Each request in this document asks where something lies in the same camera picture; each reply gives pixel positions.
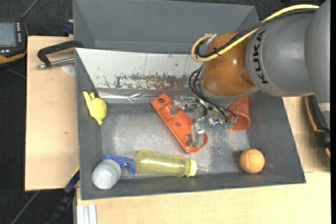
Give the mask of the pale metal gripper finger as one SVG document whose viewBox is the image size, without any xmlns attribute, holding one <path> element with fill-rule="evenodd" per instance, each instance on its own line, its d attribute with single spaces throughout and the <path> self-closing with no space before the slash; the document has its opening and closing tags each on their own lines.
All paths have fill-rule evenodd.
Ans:
<svg viewBox="0 0 336 224">
<path fill-rule="evenodd" d="M 191 145 L 203 146 L 204 134 L 204 130 L 198 124 L 193 124 L 191 127 Z"/>
<path fill-rule="evenodd" d="M 194 109 L 197 107 L 197 98 L 195 97 L 181 97 L 180 108 L 182 110 Z"/>
</svg>

